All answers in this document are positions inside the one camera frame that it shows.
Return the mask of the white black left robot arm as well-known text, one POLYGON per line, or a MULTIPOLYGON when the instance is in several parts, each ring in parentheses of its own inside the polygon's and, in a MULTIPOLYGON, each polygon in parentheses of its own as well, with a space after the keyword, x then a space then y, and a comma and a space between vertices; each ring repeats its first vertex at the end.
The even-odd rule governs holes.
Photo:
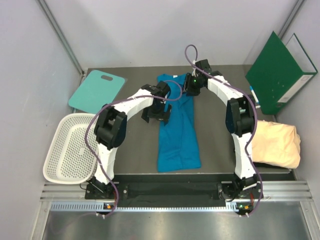
POLYGON ((169 122, 172 106, 166 106, 170 96, 169 85, 160 81, 156 86, 145 84, 127 101, 114 105, 106 105, 101 109, 94 126, 97 141, 96 173, 89 183, 92 191, 99 199, 108 199, 115 195, 111 180, 114 178, 114 163, 119 146, 123 143, 127 132, 127 122, 134 115, 142 112, 141 118, 169 122))

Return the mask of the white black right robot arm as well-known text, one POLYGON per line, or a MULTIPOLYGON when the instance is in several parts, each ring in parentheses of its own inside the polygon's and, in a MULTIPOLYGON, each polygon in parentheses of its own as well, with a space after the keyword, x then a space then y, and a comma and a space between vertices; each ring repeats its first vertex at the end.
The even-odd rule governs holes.
POLYGON ((231 202, 245 198, 257 186, 257 170, 252 163, 252 137, 257 118, 252 108, 255 99, 236 89, 219 71, 213 71, 208 60, 191 62, 193 72, 185 77, 183 90, 189 96, 198 96, 202 88, 214 93, 226 106, 225 126, 231 134, 235 151, 234 180, 222 189, 222 196, 231 202))

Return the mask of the blue t shirt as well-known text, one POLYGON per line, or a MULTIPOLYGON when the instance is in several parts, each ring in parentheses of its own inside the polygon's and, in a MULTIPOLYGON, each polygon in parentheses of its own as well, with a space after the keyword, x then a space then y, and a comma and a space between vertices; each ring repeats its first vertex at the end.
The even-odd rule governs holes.
POLYGON ((169 121, 160 123, 159 127, 157 170, 162 173, 202 166, 195 131, 194 98, 185 93, 180 95, 185 77, 186 74, 157 77, 158 82, 167 81, 171 89, 169 99, 179 98, 166 103, 166 107, 171 105, 169 121))

